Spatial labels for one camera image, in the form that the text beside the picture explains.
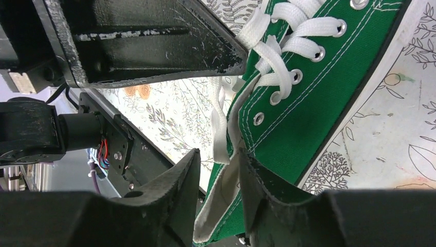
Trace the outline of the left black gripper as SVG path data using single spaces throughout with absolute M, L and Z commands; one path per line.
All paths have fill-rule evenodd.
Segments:
M 1 1 L 1 76 L 14 93 L 65 84 L 32 1 Z

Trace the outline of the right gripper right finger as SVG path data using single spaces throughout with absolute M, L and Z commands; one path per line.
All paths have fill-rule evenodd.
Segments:
M 239 151 L 252 246 L 435 246 L 435 191 L 325 190 L 313 195 Z

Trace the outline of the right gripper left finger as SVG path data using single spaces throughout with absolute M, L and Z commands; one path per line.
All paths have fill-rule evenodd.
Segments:
M 201 156 L 122 198 L 88 191 L 2 192 L 1 246 L 191 246 Z

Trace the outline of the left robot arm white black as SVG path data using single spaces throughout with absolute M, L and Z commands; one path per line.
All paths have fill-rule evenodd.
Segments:
M 241 75 L 248 50 L 202 1 L 1 1 L 1 76 L 14 92 L 117 89 Z M 1 165 L 97 146 L 108 119 L 1 103 Z

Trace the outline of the green white sneaker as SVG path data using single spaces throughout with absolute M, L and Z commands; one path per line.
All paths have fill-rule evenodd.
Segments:
M 435 246 L 435 1 L 267 1 L 193 241 Z

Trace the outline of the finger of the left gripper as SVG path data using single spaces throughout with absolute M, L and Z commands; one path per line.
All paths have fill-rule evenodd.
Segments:
M 201 1 L 34 1 L 66 82 L 115 89 L 241 75 L 248 51 Z

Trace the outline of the white shoelace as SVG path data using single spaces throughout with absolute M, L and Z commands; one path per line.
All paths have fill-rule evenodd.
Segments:
M 278 104 L 286 99 L 293 85 L 302 80 L 302 72 L 298 69 L 288 70 L 281 55 L 283 52 L 293 52 L 302 57 L 318 62 L 323 59 L 325 50 L 306 37 L 341 37 L 347 30 L 347 24 L 342 19 L 334 17 L 314 17 L 325 1 L 286 1 L 277 3 L 272 14 L 261 13 L 256 8 L 253 14 L 237 35 L 237 40 L 249 50 L 260 56 L 255 68 L 261 77 L 256 87 L 261 85 L 278 85 L 279 91 L 271 96 L 271 103 Z M 262 36 L 270 23 L 278 20 L 286 21 L 292 29 L 290 38 L 283 44 L 276 40 L 275 35 L 269 35 L 266 43 Z M 210 79 L 211 133 L 213 135 L 213 160 L 215 163 L 229 165 L 231 155 L 227 151 L 228 120 L 223 111 L 225 93 L 221 83 L 222 77 Z

